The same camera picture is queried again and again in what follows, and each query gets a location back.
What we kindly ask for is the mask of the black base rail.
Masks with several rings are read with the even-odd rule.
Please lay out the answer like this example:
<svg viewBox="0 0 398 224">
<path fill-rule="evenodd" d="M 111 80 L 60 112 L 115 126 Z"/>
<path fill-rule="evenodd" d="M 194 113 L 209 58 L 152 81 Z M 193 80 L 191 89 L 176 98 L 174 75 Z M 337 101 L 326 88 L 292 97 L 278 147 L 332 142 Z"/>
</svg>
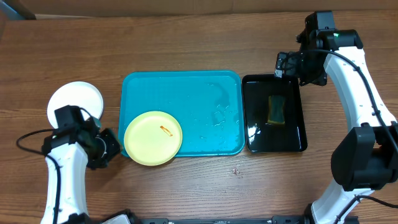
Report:
<svg viewBox="0 0 398 224">
<path fill-rule="evenodd" d="M 271 218 L 219 218 L 219 219 L 180 219 L 138 218 L 130 210 L 125 214 L 114 214 L 99 223 L 127 224 L 311 224 L 315 223 L 309 215 L 274 215 Z"/>
</svg>

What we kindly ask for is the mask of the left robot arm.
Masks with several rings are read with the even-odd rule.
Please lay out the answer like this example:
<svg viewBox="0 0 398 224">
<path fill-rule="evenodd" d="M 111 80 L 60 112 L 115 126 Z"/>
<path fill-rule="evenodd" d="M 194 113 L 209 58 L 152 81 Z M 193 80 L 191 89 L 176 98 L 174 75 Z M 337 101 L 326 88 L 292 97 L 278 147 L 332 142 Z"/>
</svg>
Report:
<svg viewBox="0 0 398 224">
<path fill-rule="evenodd" d="M 94 117 L 84 119 L 83 108 L 66 105 L 55 110 L 58 128 L 44 139 L 42 153 L 49 180 L 42 223 L 66 223 L 86 217 L 85 173 L 108 166 L 123 145 Z"/>
</svg>

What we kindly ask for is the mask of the white plate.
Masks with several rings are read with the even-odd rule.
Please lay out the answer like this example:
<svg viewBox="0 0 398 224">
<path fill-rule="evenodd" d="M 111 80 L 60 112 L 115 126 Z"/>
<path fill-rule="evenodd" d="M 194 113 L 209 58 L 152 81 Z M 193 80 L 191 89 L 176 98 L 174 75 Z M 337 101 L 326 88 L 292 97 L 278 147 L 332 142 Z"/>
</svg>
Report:
<svg viewBox="0 0 398 224">
<path fill-rule="evenodd" d="M 97 119 L 104 111 L 102 94 L 94 85 L 87 82 L 67 83 L 51 96 L 47 105 L 47 118 L 53 128 L 58 128 L 55 110 L 66 105 L 84 108 Z"/>
</svg>

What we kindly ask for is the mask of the black rectangular tray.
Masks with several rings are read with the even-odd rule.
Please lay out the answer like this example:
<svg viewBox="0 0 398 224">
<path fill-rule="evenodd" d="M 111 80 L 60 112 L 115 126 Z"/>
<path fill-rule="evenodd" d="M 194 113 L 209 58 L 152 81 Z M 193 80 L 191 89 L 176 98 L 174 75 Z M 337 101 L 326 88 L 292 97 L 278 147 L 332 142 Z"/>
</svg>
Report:
<svg viewBox="0 0 398 224">
<path fill-rule="evenodd" d="M 252 153 L 302 152 L 308 141 L 303 118 L 299 82 L 272 74 L 246 75 L 242 79 L 246 144 Z M 285 97 L 285 124 L 270 124 L 268 99 Z"/>
</svg>

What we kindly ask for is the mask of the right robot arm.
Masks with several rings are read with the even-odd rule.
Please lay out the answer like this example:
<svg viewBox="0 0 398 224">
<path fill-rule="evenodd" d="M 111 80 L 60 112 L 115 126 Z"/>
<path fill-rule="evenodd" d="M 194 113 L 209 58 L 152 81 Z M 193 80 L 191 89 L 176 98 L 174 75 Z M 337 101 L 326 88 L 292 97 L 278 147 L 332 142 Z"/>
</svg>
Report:
<svg viewBox="0 0 398 224">
<path fill-rule="evenodd" d="M 348 127 L 331 156 L 332 181 L 307 206 L 302 222 L 357 223 L 350 211 L 397 180 L 397 120 L 371 78 L 359 34 L 337 29 L 331 11 L 307 16 L 296 41 L 299 51 L 278 54 L 274 75 L 297 78 L 303 86 L 331 80 Z"/>
</svg>

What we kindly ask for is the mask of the green yellow sponge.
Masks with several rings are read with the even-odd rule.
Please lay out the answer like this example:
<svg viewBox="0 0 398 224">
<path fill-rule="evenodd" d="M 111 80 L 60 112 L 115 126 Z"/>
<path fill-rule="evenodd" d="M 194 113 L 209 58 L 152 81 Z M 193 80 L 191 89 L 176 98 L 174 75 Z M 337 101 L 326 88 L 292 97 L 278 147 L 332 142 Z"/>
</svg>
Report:
<svg viewBox="0 0 398 224">
<path fill-rule="evenodd" d="M 285 124 L 284 118 L 285 97 L 271 95 L 268 99 L 268 119 L 270 124 Z"/>
</svg>

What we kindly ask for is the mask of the blue plastic tray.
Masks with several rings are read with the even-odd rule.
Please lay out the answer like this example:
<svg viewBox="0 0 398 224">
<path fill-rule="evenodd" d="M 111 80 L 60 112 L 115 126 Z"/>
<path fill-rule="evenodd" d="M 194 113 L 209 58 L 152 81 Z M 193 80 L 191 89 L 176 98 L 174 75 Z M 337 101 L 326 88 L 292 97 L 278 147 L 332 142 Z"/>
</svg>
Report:
<svg viewBox="0 0 398 224">
<path fill-rule="evenodd" d="M 245 145 L 241 79 L 231 70 L 133 72 L 122 85 L 118 137 L 148 111 L 173 116 L 182 128 L 177 157 L 233 156 Z"/>
</svg>

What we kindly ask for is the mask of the yellow plate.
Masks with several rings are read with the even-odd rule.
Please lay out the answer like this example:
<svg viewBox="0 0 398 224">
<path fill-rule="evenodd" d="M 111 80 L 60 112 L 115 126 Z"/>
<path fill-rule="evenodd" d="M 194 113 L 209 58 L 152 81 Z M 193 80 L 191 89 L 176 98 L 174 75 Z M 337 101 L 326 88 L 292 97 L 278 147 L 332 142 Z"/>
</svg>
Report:
<svg viewBox="0 0 398 224">
<path fill-rule="evenodd" d="M 130 122 L 124 133 L 124 148 L 136 163 L 158 166 L 174 158 L 182 140 L 182 128 L 173 116 L 149 111 Z"/>
</svg>

